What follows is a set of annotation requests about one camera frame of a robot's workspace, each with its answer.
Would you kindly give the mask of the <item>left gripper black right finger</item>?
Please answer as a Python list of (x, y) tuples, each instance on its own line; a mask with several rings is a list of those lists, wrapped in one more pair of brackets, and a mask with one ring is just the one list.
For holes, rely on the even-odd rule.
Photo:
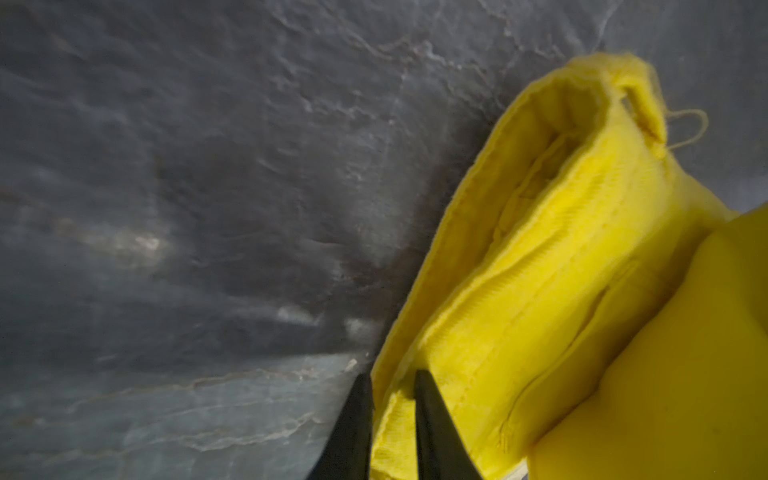
[(481, 480), (428, 370), (414, 378), (417, 465), (420, 480)]

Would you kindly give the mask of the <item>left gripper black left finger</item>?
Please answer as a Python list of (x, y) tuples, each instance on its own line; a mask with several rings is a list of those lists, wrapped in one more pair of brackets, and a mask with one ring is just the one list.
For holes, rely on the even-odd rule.
[(359, 374), (307, 480), (368, 480), (373, 415), (370, 376)]

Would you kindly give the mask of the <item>yellow trousers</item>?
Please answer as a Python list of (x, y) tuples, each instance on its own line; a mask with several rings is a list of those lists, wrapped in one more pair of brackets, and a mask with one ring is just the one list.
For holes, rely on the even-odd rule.
[(763, 479), (767, 210), (678, 164), (654, 69), (571, 60), (501, 117), (372, 371), (376, 479), (429, 370), (487, 479)]

